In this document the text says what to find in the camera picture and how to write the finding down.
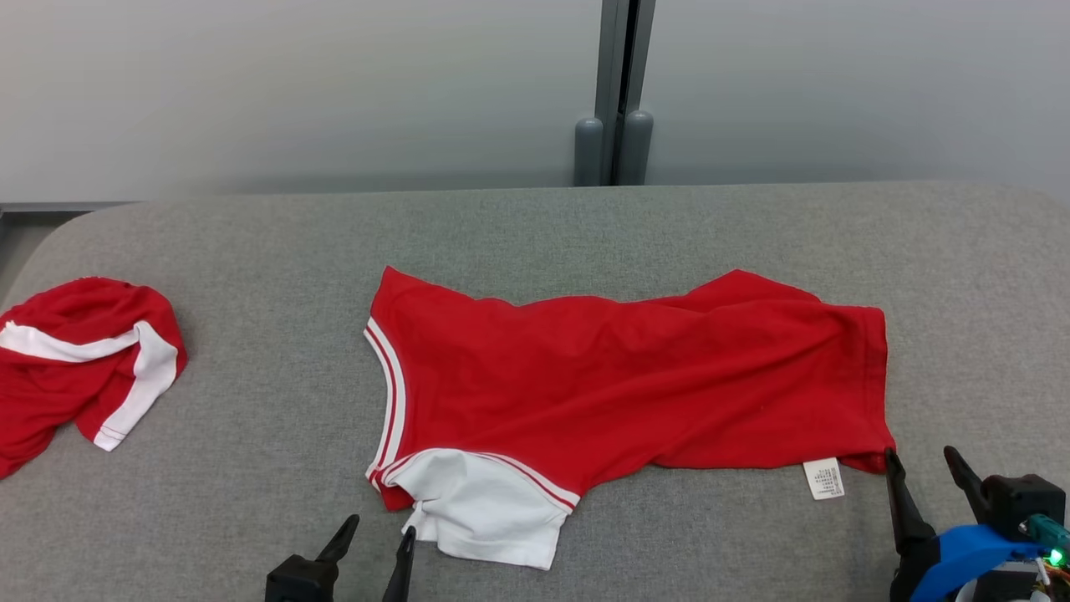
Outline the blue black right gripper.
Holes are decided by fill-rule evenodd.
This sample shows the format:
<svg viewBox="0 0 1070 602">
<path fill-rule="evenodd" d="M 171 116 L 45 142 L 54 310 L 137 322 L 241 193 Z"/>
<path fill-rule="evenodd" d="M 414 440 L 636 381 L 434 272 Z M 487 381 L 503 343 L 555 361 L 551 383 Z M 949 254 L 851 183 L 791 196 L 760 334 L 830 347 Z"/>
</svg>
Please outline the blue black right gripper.
<svg viewBox="0 0 1070 602">
<path fill-rule="evenodd" d="M 990 518 L 991 503 L 977 473 L 956 446 L 944 446 L 944 458 L 956 487 L 966 495 L 974 518 Z M 906 470 L 895 448 L 885 449 L 885 467 L 895 552 L 899 555 L 899 567 L 889 588 L 890 601 L 944 601 L 1002 564 L 1031 561 L 1050 552 L 1048 546 L 1031 540 L 1004 538 L 979 523 L 936 534 L 921 518 L 910 494 Z"/>
</svg>

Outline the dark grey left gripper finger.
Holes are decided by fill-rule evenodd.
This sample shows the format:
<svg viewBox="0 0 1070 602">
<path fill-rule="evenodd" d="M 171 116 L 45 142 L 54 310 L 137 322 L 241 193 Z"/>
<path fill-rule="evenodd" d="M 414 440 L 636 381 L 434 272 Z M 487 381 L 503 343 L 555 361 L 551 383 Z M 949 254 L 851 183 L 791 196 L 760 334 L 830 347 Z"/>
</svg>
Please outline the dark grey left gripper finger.
<svg viewBox="0 0 1070 602">
<path fill-rule="evenodd" d="M 346 518 L 338 530 L 333 534 L 328 543 L 318 553 L 316 558 L 317 564 L 322 565 L 324 570 L 327 568 L 337 570 L 338 564 L 347 556 L 358 526 L 358 514 L 353 513 Z"/>
<path fill-rule="evenodd" d="M 391 572 L 383 602 L 406 602 L 409 601 L 411 587 L 411 572 L 415 555 L 417 531 L 414 526 L 406 527 L 396 551 L 396 564 Z"/>
</svg>

